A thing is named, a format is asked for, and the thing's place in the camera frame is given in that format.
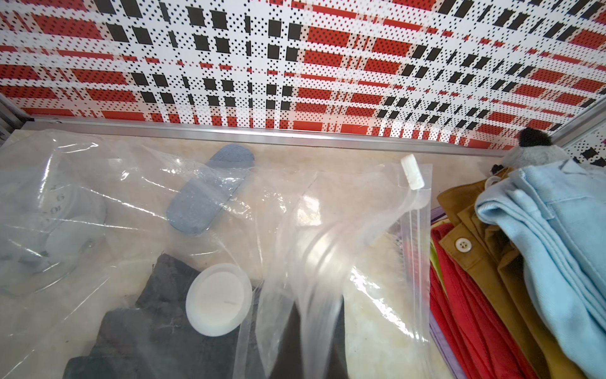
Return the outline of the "white bag zipper slider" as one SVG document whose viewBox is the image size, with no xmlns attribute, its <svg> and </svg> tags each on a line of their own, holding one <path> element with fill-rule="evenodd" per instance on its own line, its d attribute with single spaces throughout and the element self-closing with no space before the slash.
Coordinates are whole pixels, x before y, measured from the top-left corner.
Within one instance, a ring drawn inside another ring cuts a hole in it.
<svg viewBox="0 0 606 379">
<path fill-rule="evenodd" d="M 404 156 L 400 160 L 402 170 L 407 179 L 409 188 L 411 190 L 421 190 L 425 187 L 425 180 L 421 173 L 421 169 L 418 162 L 413 154 Z"/>
</svg>

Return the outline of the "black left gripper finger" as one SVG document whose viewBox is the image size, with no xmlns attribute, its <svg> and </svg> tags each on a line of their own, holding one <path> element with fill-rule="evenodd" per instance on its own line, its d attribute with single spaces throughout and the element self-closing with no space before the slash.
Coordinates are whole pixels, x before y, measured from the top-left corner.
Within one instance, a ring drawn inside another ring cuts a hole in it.
<svg viewBox="0 0 606 379">
<path fill-rule="evenodd" d="M 289 295 L 271 302 L 276 334 L 270 378 L 347 378 L 344 297 L 320 313 L 307 313 Z"/>
</svg>

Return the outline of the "brown trousers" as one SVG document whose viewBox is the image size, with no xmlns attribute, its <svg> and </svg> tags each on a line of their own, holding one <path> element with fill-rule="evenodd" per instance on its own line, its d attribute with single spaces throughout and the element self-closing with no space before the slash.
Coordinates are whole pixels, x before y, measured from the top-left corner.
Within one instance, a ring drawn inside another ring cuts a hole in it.
<svg viewBox="0 0 606 379">
<path fill-rule="evenodd" d="M 496 225 L 479 220 L 475 202 L 487 180 L 443 191 L 437 200 L 453 229 L 440 245 L 478 285 L 519 346 L 536 378 L 583 378 L 530 300 L 523 257 Z"/>
</svg>

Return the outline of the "clear plastic vacuum bag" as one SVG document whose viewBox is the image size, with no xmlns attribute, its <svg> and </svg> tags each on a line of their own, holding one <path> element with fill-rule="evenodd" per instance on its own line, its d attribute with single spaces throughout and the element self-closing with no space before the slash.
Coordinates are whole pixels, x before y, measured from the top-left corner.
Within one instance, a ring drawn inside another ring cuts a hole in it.
<svg viewBox="0 0 606 379">
<path fill-rule="evenodd" d="M 167 220 L 175 195 L 226 144 L 56 130 L 1 149 L 1 200 L 74 184 L 104 199 L 104 236 L 58 283 L 1 293 L 4 378 L 270 378 L 271 302 L 289 295 L 320 313 L 342 295 L 347 378 L 433 378 L 429 208 L 399 159 L 315 163 L 314 148 L 246 146 L 255 166 L 211 227 L 185 235 Z M 203 336 L 186 316 L 195 278 L 240 267 L 252 306 L 233 332 Z"/>
</svg>

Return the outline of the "light blue garment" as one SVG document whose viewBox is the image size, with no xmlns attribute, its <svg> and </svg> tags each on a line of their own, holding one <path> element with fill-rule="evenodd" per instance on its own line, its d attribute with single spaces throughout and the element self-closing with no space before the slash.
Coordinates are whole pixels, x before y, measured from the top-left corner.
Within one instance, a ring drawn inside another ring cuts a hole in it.
<svg viewBox="0 0 606 379">
<path fill-rule="evenodd" d="M 530 299 L 563 353 L 605 376 L 605 170 L 574 160 L 522 167 L 489 186 L 475 211 L 523 256 Z"/>
</svg>

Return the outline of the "purple trousers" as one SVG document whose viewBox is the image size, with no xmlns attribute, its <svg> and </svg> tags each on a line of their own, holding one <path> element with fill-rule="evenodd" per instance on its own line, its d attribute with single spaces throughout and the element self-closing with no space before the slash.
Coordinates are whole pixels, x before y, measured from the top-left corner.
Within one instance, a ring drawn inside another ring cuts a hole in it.
<svg viewBox="0 0 606 379">
<path fill-rule="evenodd" d="M 443 209 L 438 206 L 431 210 L 431 224 L 435 224 L 439 221 L 445 220 L 446 215 Z M 448 340 L 440 328 L 439 323 L 434 317 L 433 311 L 430 310 L 430 319 L 429 319 L 429 330 L 432 336 L 432 339 L 437 345 L 437 348 L 444 359 L 446 365 L 448 366 L 449 371 L 453 375 L 454 378 L 467 378 L 464 370 L 459 364 L 459 360 L 457 360 L 455 353 L 451 349 L 451 345 L 448 343 Z"/>
</svg>

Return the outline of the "white vacuum bag valve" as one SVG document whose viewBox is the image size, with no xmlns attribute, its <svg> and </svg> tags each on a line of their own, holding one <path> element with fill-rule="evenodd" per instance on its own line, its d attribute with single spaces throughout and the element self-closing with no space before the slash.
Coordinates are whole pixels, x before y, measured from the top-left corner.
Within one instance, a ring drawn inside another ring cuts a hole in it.
<svg viewBox="0 0 606 379">
<path fill-rule="evenodd" d="M 201 272 L 186 295 L 186 316 L 201 335 L 224 336 L 247 317 L 253 289 L 249 277 L 237 265 L 218 264 Z"/>
</svg>

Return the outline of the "white alarm clock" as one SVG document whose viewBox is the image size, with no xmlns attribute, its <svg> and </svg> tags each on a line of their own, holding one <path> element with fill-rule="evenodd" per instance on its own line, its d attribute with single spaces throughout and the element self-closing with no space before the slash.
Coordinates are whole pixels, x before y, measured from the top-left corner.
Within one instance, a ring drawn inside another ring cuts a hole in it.
<svg viewBox="0 0 606 379">
<path fill-rule="evenodd" d="M 1 293 L 40 292 L 75 270 L 80 257 L 104 236 L 104 199 L 74 184 L 1 200 Z"/>
</svg>

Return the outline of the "lime green trousers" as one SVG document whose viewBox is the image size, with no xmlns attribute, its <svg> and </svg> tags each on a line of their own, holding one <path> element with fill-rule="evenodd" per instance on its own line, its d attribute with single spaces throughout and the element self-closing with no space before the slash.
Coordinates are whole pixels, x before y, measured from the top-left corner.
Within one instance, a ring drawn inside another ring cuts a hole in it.
<svg viewBox="0 0 606 379">
<path fill-rule="evenodd" d="M 441 272 L 441 268 L 440 268 L 440 262 L 439 262 L 437 250 L 435 248 L 433 241 L 430 242 L 430 261 L 431 261 L 432 268 L 436 272 L 438 280 L 440 281 L 441 284 L 443 284 L 443 276 L 442 276 L 442 272 Z"/>
</svg>

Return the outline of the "grey white plush toy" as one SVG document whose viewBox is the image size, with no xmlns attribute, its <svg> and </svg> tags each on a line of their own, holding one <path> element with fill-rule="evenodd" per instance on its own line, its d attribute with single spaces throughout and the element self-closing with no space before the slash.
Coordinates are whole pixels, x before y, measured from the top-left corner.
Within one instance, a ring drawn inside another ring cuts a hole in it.
<svg viewBox="0 0 606 379">
<path fill-rule="evenodd" d="M 553 144 L 549 135 L 539 129 L 525 128 L 519 133 L 518 141 L 519 145 L 511 149 L 500 164 L 492 167 L 492 175 L 505 169 L 542 166 L 570 159 L 562 148 Z"/>
</svg>

